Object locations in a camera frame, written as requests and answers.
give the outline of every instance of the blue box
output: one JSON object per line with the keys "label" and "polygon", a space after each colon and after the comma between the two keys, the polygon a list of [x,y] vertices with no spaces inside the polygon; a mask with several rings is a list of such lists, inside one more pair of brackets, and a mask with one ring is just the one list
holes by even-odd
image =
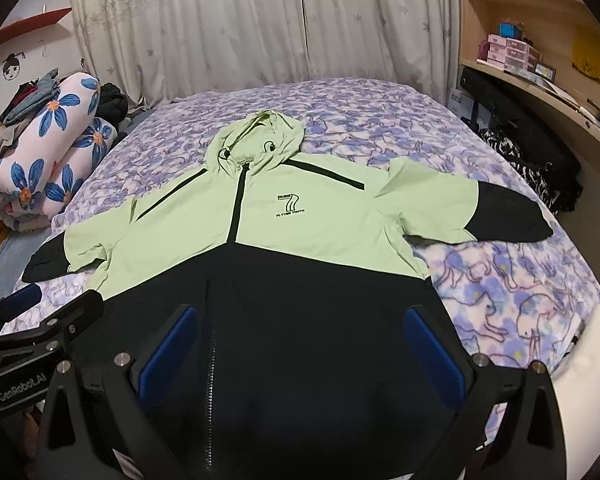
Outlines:
{"label": "blue box", "polygon": [[504,38],[513,38],[514,40],[522,39],[522,31],[511,23],[500,24],[500,35]]}

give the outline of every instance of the curtain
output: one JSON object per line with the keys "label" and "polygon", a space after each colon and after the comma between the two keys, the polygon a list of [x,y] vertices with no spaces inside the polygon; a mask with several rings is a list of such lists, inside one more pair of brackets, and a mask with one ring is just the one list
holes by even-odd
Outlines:
{"label": "curtain", "polygon": [[459,0],[71,0],[88,68],[149,106],[308,78],[456,86]]}
{"label": "curtain", "polygon": [[71,0],[88,69],[136,103],[308,77],[301,0]]}
{"label": "curtain", "polygon": [[445,103],[456,87],[460,0],[304,0],[310,76],[408,84]]}

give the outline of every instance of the red shelf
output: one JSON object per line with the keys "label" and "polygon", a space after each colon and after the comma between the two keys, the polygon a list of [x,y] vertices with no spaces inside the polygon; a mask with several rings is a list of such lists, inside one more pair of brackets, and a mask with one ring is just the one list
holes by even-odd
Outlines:
{"label": "red shelf", "polygon": [[31,32],[32,30],[36,30],[37,28],[53,25],[64,18],[69,12],[71,12],[71,7],[50,10],[49,12],[36,14],[35,16],[25,18],[19,22],[11,23],[11,25],[7,25],[0,29],[0,44],[12,40],[13,38],[17,38],[27,32]]}

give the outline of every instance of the blue flower print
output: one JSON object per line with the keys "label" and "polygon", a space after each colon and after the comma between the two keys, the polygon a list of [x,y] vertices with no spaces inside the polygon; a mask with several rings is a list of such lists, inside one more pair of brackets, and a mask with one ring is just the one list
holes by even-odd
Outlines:
{"label": "blue flower print", "polygon": [[64,108],[67,106],[77,106],[80,104],[80,98],[76,94],[67,94],[62,96],[59,100],[53,99],[49,101],[46,106],[40,108],[40,111],[36,114],[36,117],[44,114],[40,121],[40,127],[38,129],[38,135],[44,137],[49,131],[51,126],[51,120],[55,119],[56,124],[60,126],[62,131],[66,130],[66,112]]}
{"label": "blue flower print", "polygon": [[83,178],[79,178],[74,183],[74,172],[68,164],[65,164],[62,168],[62,187],[58,186],[55,182],[49,182],[45,186],[45,195],[54,202],[64,203],[64,206],[60,210],[62,213],[82,184],[84,184]]}
{"label": "blue flower print", "polygon": [[92,112],[98,107],[98,103],[100,102],[100,84],[97,79],[90,77],[88,79],[82,79],[80,84],[89,90],[95,90],[96,93],[91,96],[91,101],[89,102],[89,109],[87,110],[87,115],[91,115]]}
{"label": "blue flower print", "polygon": [[93,151],[91,152],[91,171],[95,170],[100,161],[107,155],[107,143],[105,140],[109,139],[113,129],[111,126],[102,124],[99,118],[95,118],[91,123],[91,126],[87,126],[87,129],[73,144],[73,148],[86,148],[93,144]]}
{"label": "blue flower print", "polygon": [[40,199],[42,199],[42,193],[36,191],[40,176],[42,176],[42,170],[45,167],[45,161],[39,158],[29,168],[29,183],[27,183],[27,177],[24,174],[22,166],[17,162],[11,165],[11,180],[15,187],[19,189],[13,195],[20,202],[20,207],[23,210],[34,209]]}

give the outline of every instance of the number 7 logo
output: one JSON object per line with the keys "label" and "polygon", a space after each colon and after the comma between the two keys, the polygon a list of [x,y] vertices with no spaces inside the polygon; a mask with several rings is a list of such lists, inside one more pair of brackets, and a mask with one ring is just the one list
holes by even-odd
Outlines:
{"label": "number 7 logo", "polygon": [[296,210],[296,203],[298,202],[298,195],[290,193],[286,195],[278,195],[278,200],[287,200],[285,211],[287,213]]}

